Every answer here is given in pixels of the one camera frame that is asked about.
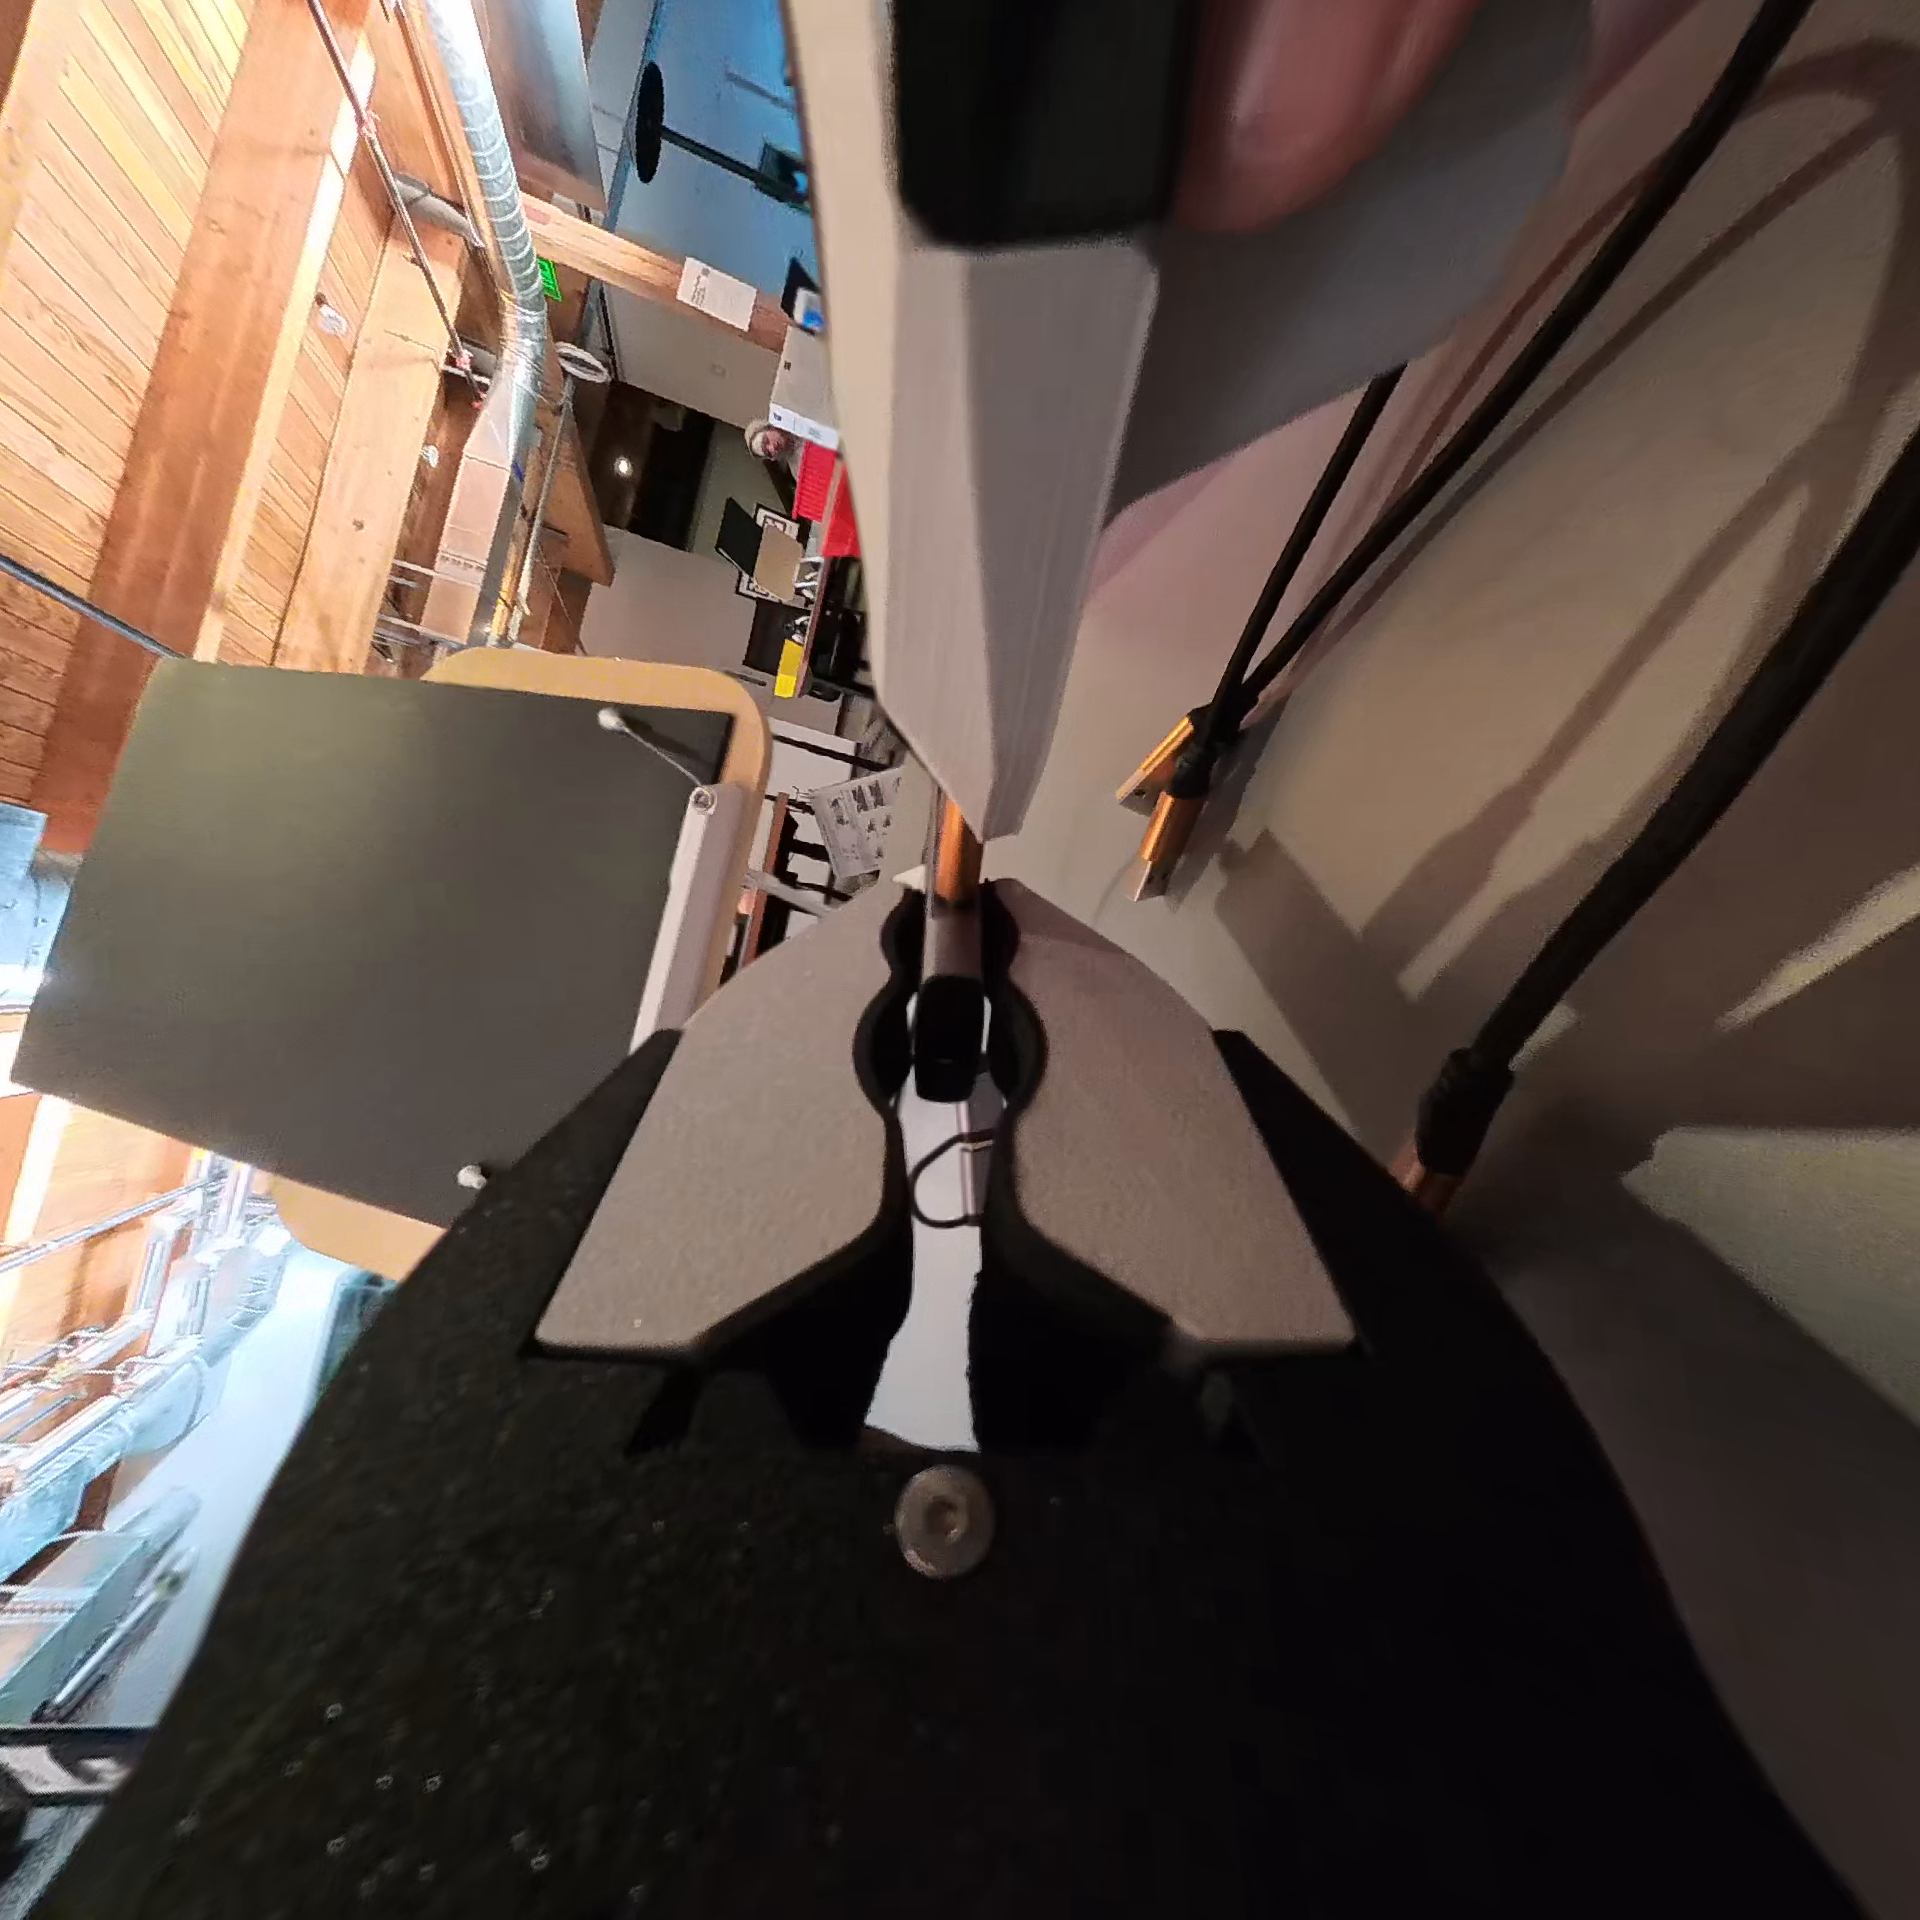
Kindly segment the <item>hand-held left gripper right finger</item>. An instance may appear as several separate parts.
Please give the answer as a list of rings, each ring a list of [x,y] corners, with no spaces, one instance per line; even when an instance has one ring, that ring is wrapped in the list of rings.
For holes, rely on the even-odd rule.
[[[981,899],[1002,1099],[987,1244],[1182,1357],[1325,1356],[1353,1320],[1212,1025],[1020,879]]]

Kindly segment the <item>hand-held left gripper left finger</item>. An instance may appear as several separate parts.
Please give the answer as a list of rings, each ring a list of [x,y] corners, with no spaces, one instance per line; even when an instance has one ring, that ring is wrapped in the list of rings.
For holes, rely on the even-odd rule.
[[[817,1308],[880,1365],[912,1291],[894,1099],[923,917],[917,885],[875,883],[688,1018],[540,1347],[704,1359]]]

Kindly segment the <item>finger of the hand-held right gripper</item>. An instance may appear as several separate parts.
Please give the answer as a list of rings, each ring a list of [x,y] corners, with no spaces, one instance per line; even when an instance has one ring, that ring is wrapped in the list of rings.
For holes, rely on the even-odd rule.
[[[1563,170],[1587,3],[1482,3],[1382,145],[1269,225],[962,250],[900,200],[894,5],[785,5],[881,707],[1020,828],[1110,521],[1436,344]]]

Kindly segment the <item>grey USB hub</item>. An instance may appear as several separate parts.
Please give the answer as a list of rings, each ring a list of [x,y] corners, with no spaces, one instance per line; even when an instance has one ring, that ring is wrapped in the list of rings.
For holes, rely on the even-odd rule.
[[[1002,1107],[989,1069],[992,1004],[980,980],[971,999],[971,1018],[962,1019],[959,987],[934,987],[930,1079],[914,1061],[898,1105],[914,1281],[880,1382],[887,1425],[930,1452],[958,1453],[977,1450],[970,1316]]]

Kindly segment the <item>grey desk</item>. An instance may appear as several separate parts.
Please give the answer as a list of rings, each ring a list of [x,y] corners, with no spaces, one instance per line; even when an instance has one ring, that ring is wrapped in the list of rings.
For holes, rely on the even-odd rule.
[[[989,867],[1256,1039],[1380,1162],[1916,429],[1916,34],[1916,3],[1808,12],[1139,903],[1118,781],[1212,688],[1347,403],[1119,538]],[[1908,570],[1521,1053],[1450,1212],[1872,1915],[1916,1915],[1916,762]]]

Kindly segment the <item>person's right hand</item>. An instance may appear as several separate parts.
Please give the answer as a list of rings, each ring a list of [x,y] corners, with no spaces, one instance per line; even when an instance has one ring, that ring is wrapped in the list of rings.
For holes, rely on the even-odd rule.
[[[1480,2],[1206,2],[1172,215],[1243,231],[1373,156],[1443,70]]]

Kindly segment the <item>white cardboard box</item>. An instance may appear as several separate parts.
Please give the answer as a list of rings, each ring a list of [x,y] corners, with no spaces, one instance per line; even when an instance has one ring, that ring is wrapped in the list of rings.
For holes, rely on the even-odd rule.
[[[785,326],[765,418],[792,440],[840,447],[828,348],[817,332]]]

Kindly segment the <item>printed paper sheet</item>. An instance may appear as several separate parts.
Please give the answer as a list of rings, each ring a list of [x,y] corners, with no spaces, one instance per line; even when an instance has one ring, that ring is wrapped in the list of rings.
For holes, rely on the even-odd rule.
[[[894,766],[815,786],[805,793],[805,805],[828,858],[828,872],[838,888],[850,889],[880,873],[901,774],[904,768]]]

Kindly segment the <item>silver ventilation duct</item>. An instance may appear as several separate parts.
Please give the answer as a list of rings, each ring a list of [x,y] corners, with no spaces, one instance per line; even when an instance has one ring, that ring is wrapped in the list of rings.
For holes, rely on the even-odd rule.
[[[471,585],[467,646],[491,646],[515,605],[515,538],[547,353],[547,296],[521,203],[540,196],[602,209],[585,40],[571,2],[423,2],[447,140],[478,253],[491,281],[497,346],[443,520],[442,563]]]

